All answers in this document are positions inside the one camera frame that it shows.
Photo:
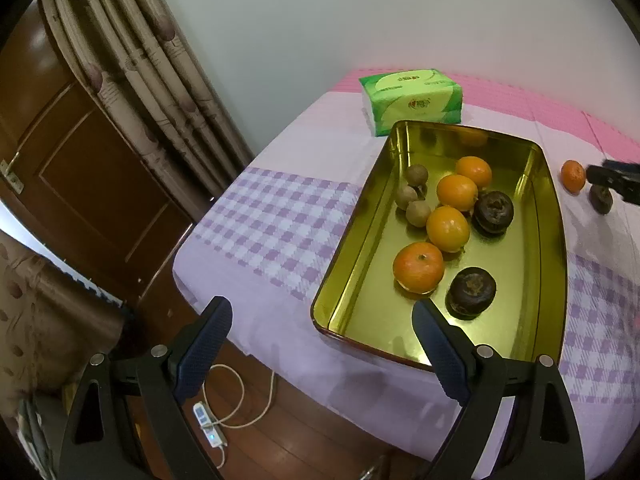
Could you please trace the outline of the gold red toffee tin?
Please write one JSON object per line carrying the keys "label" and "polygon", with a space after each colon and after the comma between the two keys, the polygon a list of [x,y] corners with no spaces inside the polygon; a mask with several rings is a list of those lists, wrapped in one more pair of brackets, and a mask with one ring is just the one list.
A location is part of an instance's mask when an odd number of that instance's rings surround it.
{"label": "gold red toffee tin", "polygon": [[561,354],[567,262],[542,148],[483,129],[398,122],[311,308],[321,333],[416,367],[411,324],[432,300],[476,344]]}

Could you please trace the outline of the brown longan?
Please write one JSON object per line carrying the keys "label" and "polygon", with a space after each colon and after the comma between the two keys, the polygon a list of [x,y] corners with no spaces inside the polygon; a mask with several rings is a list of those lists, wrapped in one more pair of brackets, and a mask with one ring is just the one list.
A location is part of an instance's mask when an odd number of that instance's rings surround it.
{"label": "brown longan", "polygon": [[400,210],[406,210],[408,206],[420,198],[416,189],[410,185],[403,185],[398,188],[395,195],[395,204]]}
{"label": "brown longan", "polygon": [[405,170],[404,177],[408,185],[413,188],[420,188],[426,185],[428,170],[420,164],[411,165]]}
{"label": "brown longan", "polygon": [[406,208],[406,220],[410,226],[424,228],[432,210],[425,200],[413,200]]}

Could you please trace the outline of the beige patterned curtain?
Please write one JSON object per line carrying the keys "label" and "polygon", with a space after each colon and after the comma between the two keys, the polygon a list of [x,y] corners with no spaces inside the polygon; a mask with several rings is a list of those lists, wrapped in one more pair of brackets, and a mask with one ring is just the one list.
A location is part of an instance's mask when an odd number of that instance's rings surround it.
{"label": "beige patterned curtain", "polygon": [[252,160],[163,0],[41,0],[65,62],[193,219]]}

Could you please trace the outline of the orange tangerine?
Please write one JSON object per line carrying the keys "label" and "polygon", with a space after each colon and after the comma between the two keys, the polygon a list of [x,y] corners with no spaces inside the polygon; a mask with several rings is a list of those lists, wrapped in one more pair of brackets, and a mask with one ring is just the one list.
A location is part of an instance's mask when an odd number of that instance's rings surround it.
{"label": "orange tangerine", "polygon": [[445,274],[444,257],[427,242],[412,243],[401,249],[393,262],[393,276],[400,287],[416,295],[432,292]]}
{"label": "orange tangerine", "polygon": [[586,184],[585,168],[574,159],[569,159],[561,167],[560,181],[570,194],[579,194]]}

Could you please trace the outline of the yellow orange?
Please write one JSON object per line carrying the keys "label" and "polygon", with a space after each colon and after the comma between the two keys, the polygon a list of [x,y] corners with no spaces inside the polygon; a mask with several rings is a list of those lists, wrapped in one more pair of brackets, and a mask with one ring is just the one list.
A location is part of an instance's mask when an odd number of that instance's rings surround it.
{"label": "yellow orange", "polygon": [[436,195],[444,206],[460,211],[471,211],[478,197],[476,184],[462,174],[448,174],[442,177],[436,186]]}
{"label": "yellow orange", "polygon": [[471,179],[480,190],[484,190],[484,188],[488,188],[491,185],[491,166],[480,157],[461,157],[456,162],[456,173]]}
{"label": "yellow orange", "polygon": [[441,252],[454,254],[460,252],[469,241],[470,227],[460,211],[450,206],[440,206],[428,217],[426,234]]}

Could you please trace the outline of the brown patterned sofa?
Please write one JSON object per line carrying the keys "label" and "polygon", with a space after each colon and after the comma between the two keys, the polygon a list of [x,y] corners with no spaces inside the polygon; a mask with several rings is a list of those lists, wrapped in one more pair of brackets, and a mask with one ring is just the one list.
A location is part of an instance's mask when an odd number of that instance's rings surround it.
{"label": "brown patterned sofa", "polygon": [[1,415],[38,390],[74,382],[124,326],[114,304],[90,292],[8,234],[1,235]]}

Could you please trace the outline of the green tissue pack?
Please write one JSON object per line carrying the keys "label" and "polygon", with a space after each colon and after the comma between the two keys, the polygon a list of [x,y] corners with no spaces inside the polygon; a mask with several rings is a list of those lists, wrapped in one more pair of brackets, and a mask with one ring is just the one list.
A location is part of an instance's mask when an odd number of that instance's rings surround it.
{"label": "green tissue pack", "polygon": [[387,136],[396,122],[461,122],[463,90],[439,70],[403,70],[359,79],[367,123]]}

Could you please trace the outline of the brown wooden door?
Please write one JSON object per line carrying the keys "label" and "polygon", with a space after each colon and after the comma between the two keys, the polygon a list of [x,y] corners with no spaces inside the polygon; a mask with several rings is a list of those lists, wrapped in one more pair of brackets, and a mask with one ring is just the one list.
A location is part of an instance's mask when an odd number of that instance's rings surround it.
{"label": "brown wooden door", "polygon": [[190,226],[81,87],[32,0],[1,49],[1,197],[58,258],[135,302]]}

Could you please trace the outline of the pink purple checkered tablecloth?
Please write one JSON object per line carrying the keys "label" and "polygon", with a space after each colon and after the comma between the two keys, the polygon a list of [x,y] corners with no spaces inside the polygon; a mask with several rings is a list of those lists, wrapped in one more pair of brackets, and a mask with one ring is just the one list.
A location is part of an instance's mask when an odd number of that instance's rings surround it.
{"label": "pink purple checkered tablecloth", "polygon": [[[321,335],[310,307],[383,142],[345,76],[232,183],[180,247],[178,289],[194,310],[233,308],[231,341],[339,419],[422,457],[457,407],[434,375]],[[639,211],[598,214],[561,192],[568,310],[560,372],[588,478],[609,470],[639,425]]]}

